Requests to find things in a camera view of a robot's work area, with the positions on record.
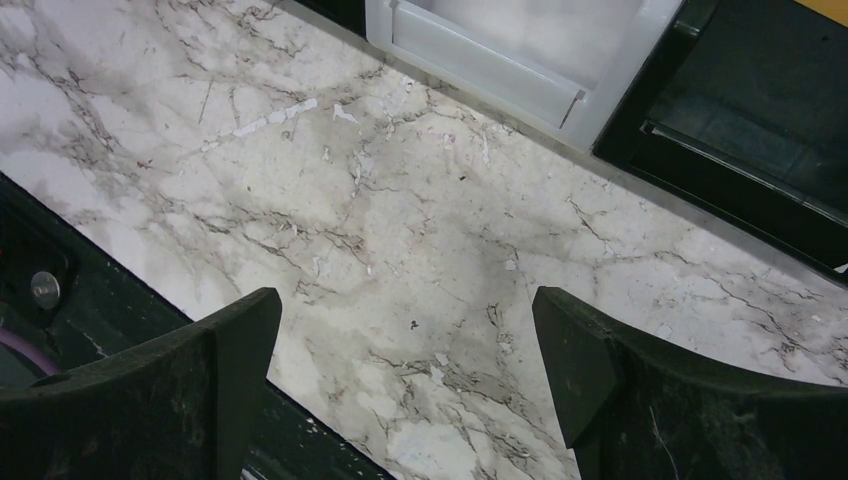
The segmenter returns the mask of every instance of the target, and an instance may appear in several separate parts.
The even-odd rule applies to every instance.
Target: small crumb
[[[663,340],[668,340],[671,338],[671,334],[674,333],[671,327],[666,324],[660,325],[660,328],[657,329],[657,336],[662,338]]]
[[[347,120],[351,123],[359,123],[353,115],[346,113],[339,103],[333,105],[333,121],[335,121],[336,118],[341,118],[342,120]]]
[[[442,373],[441,370],[439,370],[438,368],[436,368],[432,365],[430,366],[430,376],[431,376],[431,378],[433,379],[433,382],[436,385],[438,385],[440,387],[444,385],[444,383],[442,383],[442,379],[445,378],[445,374]]]

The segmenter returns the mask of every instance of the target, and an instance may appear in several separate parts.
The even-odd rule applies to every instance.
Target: marble countertop
[[[276,287],[269,378],[398,478],[578,478],[539,285],[848,382],[844,290],[296,5],[5,1],[0,70],[0,170],[192,318]]]

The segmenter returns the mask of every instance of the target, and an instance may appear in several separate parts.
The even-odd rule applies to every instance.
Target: gray marble veining
[[[848,382],[839,287],[302,12],[0,2],[0,170],[192,318],[276,287],[269,378],[398,478],[578,477],[539,285],[731,364]]]

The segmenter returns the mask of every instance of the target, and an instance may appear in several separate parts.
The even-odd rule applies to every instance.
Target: white storage bin
[[[368,41],[578,150],[681,0],[365,0]]]

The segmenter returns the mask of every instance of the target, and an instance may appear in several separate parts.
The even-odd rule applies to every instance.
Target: metal knob
[[[50,272],[38,272],[32,276],[30,291],[35,304],[44,310],[51,310],[59,304],[61,292],[59,281]]]

